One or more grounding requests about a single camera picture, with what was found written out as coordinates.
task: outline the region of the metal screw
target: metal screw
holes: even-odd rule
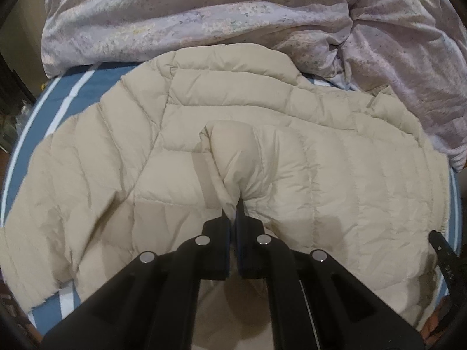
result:
[[[195,243],[198,246],[206,246],[209,242],[211,242],[211,238],[208,236],[199,236],[195,238]]]
[[[156,256],[151,251],[145,251],[140,255],[140,261],[142,263],[151,263],[154,259],[156,259]]]
[[[272,241],[272,238],[270,236],[268,236],[267,234],[261,234],[259,236],[256,237],[256,242],[258,242],[259,244],[270,244]]]
[[[311,255],[314,260],[318,262],[324,262],[327,259],[327,254],[326,252],[322,250],[315,250],[313,251],[313,254]]]

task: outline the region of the wall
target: wall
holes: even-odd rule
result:
[[[44,0],[19,0],[0,28],[0,52],[34,95],[47,81],[41,62]]]
[[[464,168],[459,174],[459,184],[461,186],[462,198],[467,200],[467,168]]]

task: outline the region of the blue striped mattress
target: blue striped mattress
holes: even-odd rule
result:
[[[0,225],[15,200],[22,180],[26,174],[31,154],[37,144],[69,116],[78,114],[89,105],[100,100],[123,74],[137,64],[103,63],[92,66],[75,67],[63,76],[55,78],[42,93],[32,114],[18,139],[10,158],[3,185]],[[313,76],[307,78],[317,85],[330,84]],[[445,237],[449,244],[459,253],[462,237],[461,200],[455,171],[450,170],[451,216]],[[437,299],[447,294],[444,280],[439,278]],[[44,335],[63,318],[69,315],[78,305],[80,299],[73,282],[62,286],[60,291],[48,298],[42,305],[35,307],[28,316],[31,323]]]

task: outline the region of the white stripe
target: white stripe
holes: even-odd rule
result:
[[[55,114],[54,119],[48,126],[47,131],[45,132],[44,138],[49,134],[52,134],[57,130],[58,125],[62,121],[64,115],[66,114],[69,105],[72,103],[74,98],[78,95],[79,91],[87,83],[87,81],[94,75],[96,69],[100,66],[100,63],[93,64],[89,69],[81,76],[78,82],[72,87],[67,97],[65,97]],[[62,320],[68,316],[75,309],[75,303],[73,301],[73,280],[68,282],[68,284],[58,291],[58,298],[60,301],[60,311],[62,313]]]
[[[33,324],[34,327],[37,329],[36,320],[34,319],[34,315],[32,314],[32,312],[29,312],[29,314],[27,315],[27,318],[29,318],[29,321],[31,322],[31,324]]]
[[[75,309],[73,301],[73,280],[70,280],[65,287],[58,291],[60,300],[60,312],[62,312],[62,320]]]
[[[60,121],[63,119],[63,116],[65,115],[66,111],[68,110],[69,105],[72,103],[73,99],[78,95],[79,90],[82,88],[82,86],[86,84],[86,82],[91,78],[91,76],[94,74],[97,67],[99,66],[100,63],[96,63],[90,66],[89,69],[85,72],[85,74],[81,76],[78,82],[73,86],[68,96],[63,99],[62,104],[60,105],[60,108],[57,111],[57,114],[55,114],[54,119],[52,120],[52,122],[48,126],[47,131],[45,132],[44,138],[49,134],[53,133],[55,130],[57,130],[57,127],[60,124]]]
[[[455,224],[455,235],[454,235],[454,252],[457,252],[459,247],[459,229],[460,229],[460,222],[459,222],[459,206],[458,206],[458,196],[457,196],[457,185],[456,185],[456,175],[454,174],[453,169],[450,169],[451,172],[451,184],[452,190],[454,191],[454,224]]]
[[[444,238],[446,239],[446,242],[448,242],[448,243],[449,243],[449,232],[450,232],[450,225],[449,225],[449,222],[448,222],[447,225],[446,225],[446,233],[445,233],[445,235],[444,235]],[[440,295],[440,293],[441,293],[441,287],[443,286],[443,284],[444,284],[444,276],[443,276],[443,274],[441,273],[440,285],[438,286],[438,292],[436,293],[436,296],[439,296],[439,295]]]
[[[6,177],[5,177],[5,187],[3,188],[3,196],[1,198],[1,208],[0,208],[0,228],[3,228],[5,225],[5,210],[6,210],[6,196],[8,195],[8,189],[10,188],[10,183],[11,183],[11,177],[13,175],[13,169],[15,169],[15,164],[16,161],[18,160],[18,154],[21,150],[21,146],[24,142],[24,139],[26,138],[27,132],[29,131],[34,119],[37,116],[37,113],[41,110],[41,107],[43,106],[45,100],[47,100],[48,96],[51,94],[51,92],[54,90],[55,86],[58,84],[60,81],[61,77],[59,76],[56,78],[52,84],[49,86],[47,92],[45,92],[44,96],[38,101],[37,105],[34,107],[31,117],[29,117],[29,120],[27,120],[26,125],[24,126],[24,130],[22,131],[20,138],[18,139],[18,142],[15,147],[15,151],[13,151],[13,154],[11,156],[10,160],[10,165],[8,167],[8,170],[6,172]]]
[[[443,274],[441,273],[441,270],[440,270],[440,275],[441,275],[440,282],[439,282],[439,284],[438,284],[438,287],[436,288],[436,293],[435,293],[436,301],[438,301],[438,299],[441,297],[441,296],[440,296],[441,287],[443,286],[443,283],[444,283],[444,276],[443,276]]]
[[[321,85],[323,87],[330,87],[331,83],[329,83],[329,82],[327,82],[325,80],[314,79],[314,85]]]

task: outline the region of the puffer jacket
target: puffer jacket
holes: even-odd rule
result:
[[[242,197],[268,233],[330,252],[415,324],[433,294],[419,282],[427,236],[449,217],[448,162],[380,89],[313,85],[250,44],[141,64],[34,151],[0,232],[8,285],[25,311],[70,279],[84,300],[140,252],[177,249],[221,209],[232,219]],[[194,347],[271,343],[259,288],[202,284]]]

